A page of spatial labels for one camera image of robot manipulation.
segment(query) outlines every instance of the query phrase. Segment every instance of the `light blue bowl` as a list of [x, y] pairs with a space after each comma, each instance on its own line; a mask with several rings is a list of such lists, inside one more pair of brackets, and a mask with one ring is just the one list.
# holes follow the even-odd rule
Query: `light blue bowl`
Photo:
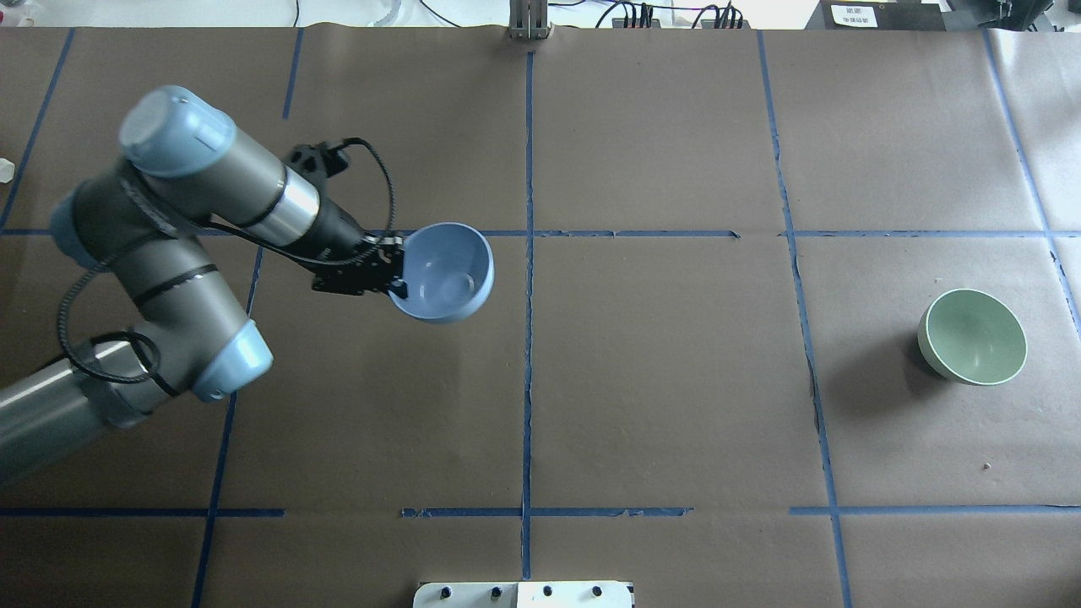
[[425, 226], [405, 239], [402, 280], [409, 286], [409, 298], [390, 294], [402, 313], [429, 323], [461, 321], [492, 293], [492, 247], [465, 224]]

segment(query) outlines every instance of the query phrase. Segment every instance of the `metal bracket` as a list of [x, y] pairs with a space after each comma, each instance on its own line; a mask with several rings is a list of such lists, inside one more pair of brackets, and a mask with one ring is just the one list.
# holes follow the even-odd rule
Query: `metal bracket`
[[635, 585], [618, 581], [425, 583], [413, 608], [633, 608]]
[[398, 233], [376, 240], [371, 234], [364, 235], [364, 243], [377, 248], [366, 260], [355, 264], [315, 268], [311, 289], [345, 295], [363, 295], [365, 291], [393, 293], [398, 298], [409, 298], [409, 290], [402, 282], [405, 239]]
[[510, 37], [544, 40], [551, 32], [548, 0], [510, 0]]

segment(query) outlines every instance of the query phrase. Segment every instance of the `sticker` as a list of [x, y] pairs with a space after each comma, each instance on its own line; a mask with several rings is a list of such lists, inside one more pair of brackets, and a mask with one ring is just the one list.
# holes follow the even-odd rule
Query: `sticker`
[[878, 27], [878, 22], [875, 21], [875, 9], [871, 6], [842, 6], [840, 4], [831, 4], [829, 8], [833, 12], [833, 23], [837, 25], [846, 25], [849, 27]]

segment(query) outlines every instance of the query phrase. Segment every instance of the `grid line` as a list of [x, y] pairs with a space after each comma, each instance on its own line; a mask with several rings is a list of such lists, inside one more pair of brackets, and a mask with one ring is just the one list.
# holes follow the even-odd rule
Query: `grid line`
[[[0, 508], [0, 517], [206, 517], [209, 508], [132, 508], [16, 506]], [[284, 508], [219, 508], [216, 517], [284, 517]]]
[[533, 576], [533, 57], [525, 55], [525, 373], [522, 413], [522, 580]]
[[289, 85], [285, 88], [285, 104], [281, 108], [281, 119], [289, 120], [293, 109], [293, 88], [296, 85], [296, 70], [301, 66], [301, 48], [304, 44], [304, 28], [297, 28], [296, 42], [293, 43], [293, 65], [289, 69]]
[[[397, 230], [410, 236], [418, 228]], [[478, 230], [485, 237], [525, 238], [526, 230]], [[1081, 230], [796, 230], [797, 238], [1079, 238]], [[0, 236], [48, 237], [49, 228], [8, 228]], [[199, 230], [200, 237], [230, 237], [229, 233], [216, 229]], [[784, 237], [785, 233], [776, 236]], [[552, 229], [533, 230], [534, 238], [728, 238], [742, 239], [735, 230], [606, 230], [606, 229]]]
[[758, 35], [759, 62], [762, 64], [762, 88], [765, 94], [766, 115], [770, 119], [770, 135], [773, 143], [773, 160], [777, 171], [777, 189], [780, 193], [782, 209], [785, 216], [785, 237], [788, 240], [788, 253], [791, 262], [792, 281], [796, 286], [796, 303], [800, 312], [800, 331], [803, 334], [803, 353], [806, 356], [808, 369], [811, 373], [812, 401], [815, 411], [815, 426], [818, 429], [818, 448], [822, 455], [822, 468], [826, 480], [826, 498], [829, 500], [829, 518], [833, 529], [833, 552], [837, 557], [837, 570], [840, 577], [841, 598], [845, 608], [852, 608], [852, 592], [849, 585], [849, 569], [844, 557], [844, 539], [841, 536], [841, 512], [837, 506], [837, 490], [833, 485], [833, 467], [829, 457], [829, 437], [826, 435], [826, 417], [822, 407], [822, 391], [818, 384], [818, 372], [815, 368], [814, 343], [811, 339], [811, 326], [808, 320], [806, 299], [803, 294], [803, 279], [800, 276], [799, 251], [796, 243], [796, 228], [792, 222], [791, 208], [788, 200], [788, 186], [780, 169], [780, 135], [777, 131], [777, 115], [773, 105], [773, 90], [770, 85], [770, 66], [765, 54], [765, 37], [761, 30]]
[[75, 39], [75, 28], [68, 28], [67, 38], [64, 39], [64, 48], [61, 49], [61, 56], [56, 60], [56, 67], [53, 69], [53, 77], [49, 80], [49, 89], [45, 90], [45, 96], [41, 100], [41, 108], [38, 110], [38, 117], [34, 121], [34, 128], [30, 129], [30, 136], [26, 140], [26, 148], [23, 150], [23, 158], [18, 161], [18, 168], [15, 170], [15, 179], [11, 183], [11, 189], [8, 190], [8, 200], [4, 201], [3, 211], [0, 211], [0, 235], [3, 235], [4, 226], [8, 224], [8, 216], [11, 215], [12, 207], [15, 204], [15, 197], [18, 196], [18, 187], [23, 183], [23, 174], [26, 171], [27, 163], [30, 162], [30, 154], [34, 151], [34, 144], [38, 141], [38, 132], [41, 131], [41, 123], [45, 119], [45, 113], [49, 110], [49, 102], [53, 98], [53, 92], [56, 91], [56, 82], [61, 79], [61, 72], [64, 70], [64, 62], [67, 61], [68, 51], [71, 50], [71, 40]]
[[[870, 506], [841, 506], [843, 515], [973, 515], [973, 514], [1056, 514], [1079, 515], [1078, 504], [899, 504]], [[789, 515], [829, 515], [825, 506], [793, 506]]]
[[1073, 320], [1073, 331], [1077, 332], [1078, 339], [1081, 339], [1081, 317], [1078, 316], [1077, 302], [1073, 299], [1073, 291], [1070, 289], [1070, 281], [1066, 277], [1066, 269], [1063, 268], [1063, 257], [1058, 254], [1058, 246], [1055, 244], [1055, 238], [1052, 236], [1051, 224], [1047, 222], [1047, 213], [1043, 207], [1043, 198], [1040, 196], [1040, 189], [1036, 187], [1036, 180], [1032, 177], [1032, 170], [1028, 163], [1028, 155], [1025, 154], [1025, 146], [1020, 143], [1020, 136], [1017, 134], [1017, 124], [1014, 122], [1013, 111], [1010, 109], [1005, 90], [1002, 88], [999, 65], [995, 60], [995, 50], [991, 48], [991, 36], [986, 29], [980, 30], [980, 34], [984, 36], [984, 49], [987, 51], [987, 62], [991, 68], [991, 81], [995, 84], [995, 92], [998, 95], [999, 104], [1002, 106], [1002, 114], [1005, 116], [1006, 125], [1010, 128], [1010, 137], [1013, 140], [1014, 148], [1017, 150], [1017, 160], [1020, 161], [1025, 183], [1032, 195], [1032, 200], [1036, 201], [1036, 209], [1040, 215], [1040, 225], [1043, 227], [1043, 235], [1047, 239], [1051, 259], [1058, 273], [1058, 282], [1063, 286], [1066, 305], [1070, 310], [1070, 318]]
[[[691, 506], [531, 506], [531, 517], [682, 517], [693, 512]], [[403, 508], [405, 519], [436, 517], [521, 517], [516, 507], [437, 507]]]
[[[252, 265], [252, 281], [248, 288], [248, 303], [244, 312], [252, 316], [252, 305], [255, 303], [255, 288], [259, 282], [259, 269], [263, 266], [263, 251], [261, 247], [255, 252], [255, 263]], [[225, 478], [225, 465], [229, 453], [229, 438], [232, 435], [232, 421], [237, 413], [237, 399], [239, 393], [229, 396], [229, 406], [225, 412], [225, 424], [222, 427], [222, 445], [217, 452], [217, 466], [214, 470], [214, 486], [211, 489], [210, 506], [206, 510], [206, 526], [203, 529], [203, 543], [199, 552], [199, 569], [196, 572], [196, 586], [191, 594], [191, 608], [198, 608], [202, 602], [203, 584], [206, 581], [206, 567], [210, 564], [210, 552], [214, 541], [214, 524], [218, 517], [218, 502], [222, 497], [222, 481]]]

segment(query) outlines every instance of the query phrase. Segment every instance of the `metal tube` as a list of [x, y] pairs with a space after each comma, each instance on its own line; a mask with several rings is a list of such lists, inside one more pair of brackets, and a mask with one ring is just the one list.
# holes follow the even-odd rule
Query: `metal tube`
[[105, 435], [67, 360], [0, 389], [0, 487]]
[[[93, 352], [111, 373], [144, 370], [126, 342], [105, 342]], [[0, 488], [109, 431], [138, 424], [168, 398], [154, 382], [110, 384], [74, 370], [67, 359], [0, 388]]]

